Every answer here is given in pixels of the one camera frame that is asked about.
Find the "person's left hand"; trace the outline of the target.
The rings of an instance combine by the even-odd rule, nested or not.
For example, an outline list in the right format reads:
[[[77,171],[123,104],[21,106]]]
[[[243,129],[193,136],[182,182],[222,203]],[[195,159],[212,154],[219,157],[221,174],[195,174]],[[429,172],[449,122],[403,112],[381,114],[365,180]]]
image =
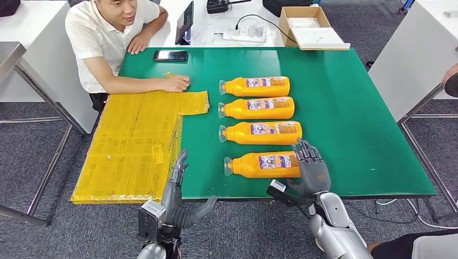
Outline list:
[[[127,47],[127,52],[130,54],[138,54],[143,52],[149,44],[151,36],[147,32],[141,32],[136,35]]]

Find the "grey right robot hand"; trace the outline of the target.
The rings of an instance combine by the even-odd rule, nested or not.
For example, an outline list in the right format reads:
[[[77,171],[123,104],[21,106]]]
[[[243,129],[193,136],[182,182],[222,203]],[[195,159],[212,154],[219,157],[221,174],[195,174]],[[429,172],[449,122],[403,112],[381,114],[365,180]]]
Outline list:
[[[331,178],[328,167],[316,147],[307,141],[297,138],[298,144],[291,144],[299,163],[302,181],[295,183],[287,179],[287,185],[301,196],[314,196],[328,192],[331,187]]]

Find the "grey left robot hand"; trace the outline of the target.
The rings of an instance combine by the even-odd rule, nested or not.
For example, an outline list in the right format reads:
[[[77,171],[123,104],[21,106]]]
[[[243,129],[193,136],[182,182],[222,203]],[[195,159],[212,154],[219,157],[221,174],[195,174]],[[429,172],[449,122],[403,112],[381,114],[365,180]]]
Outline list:
[[[181,188],[185,169],[188,166],[186,159],[187,149],[184,148],[177,157],[161,197],[161,205],[165,208],[164,223],[179,229],[189,228],[208,215],[214,209],[218,199],[216,196],[211,196],[195,209],[183,205]]]

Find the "person's right hand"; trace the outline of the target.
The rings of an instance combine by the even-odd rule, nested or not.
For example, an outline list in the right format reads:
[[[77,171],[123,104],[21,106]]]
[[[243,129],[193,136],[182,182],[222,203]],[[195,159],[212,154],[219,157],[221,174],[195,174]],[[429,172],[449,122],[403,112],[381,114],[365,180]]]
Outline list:
[[[188,76],[176,75],[164,79],[162,90],[166,92],[184,92],[190,86]]]

